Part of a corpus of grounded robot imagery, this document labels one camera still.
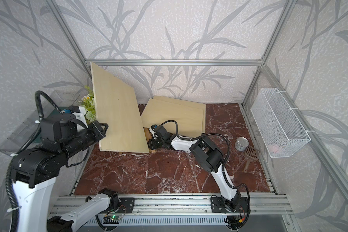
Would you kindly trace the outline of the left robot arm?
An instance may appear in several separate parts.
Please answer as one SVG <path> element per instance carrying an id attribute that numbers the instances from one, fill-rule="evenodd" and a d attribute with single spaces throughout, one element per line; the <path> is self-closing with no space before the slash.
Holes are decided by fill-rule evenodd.
<path id="1" fill-rule="evenodd" d="M 43 91 L 34 95 L 39 116 L 38 127 L 28 141 L 13 155 L 5 178 L 6 193 L 12 214 L 12 232 L 75 232 L 103 211 L 121 207 L 116 191 L 101 190 L 76 210 L 62 216 L 48 216 L 53 186 L 62 167 L 71 167 L 69 159 L 106 136 L 108 125 L 77 118 L 78 108 L 59 110 L 44 116 Z"/>

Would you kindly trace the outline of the wooden easel frame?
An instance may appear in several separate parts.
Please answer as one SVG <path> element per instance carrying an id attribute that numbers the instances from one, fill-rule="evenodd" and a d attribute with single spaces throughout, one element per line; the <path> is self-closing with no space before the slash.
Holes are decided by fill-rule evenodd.
<path id="1" fill-rule="evenodd" d="M 119 149 L 119 152 L 154 154 L 157 150 L 149 148 L 150 139 L 152 139 L 152 135 L 148 128 L 129 131 L 129 136 L 124 138 L 122 148 Z"/>

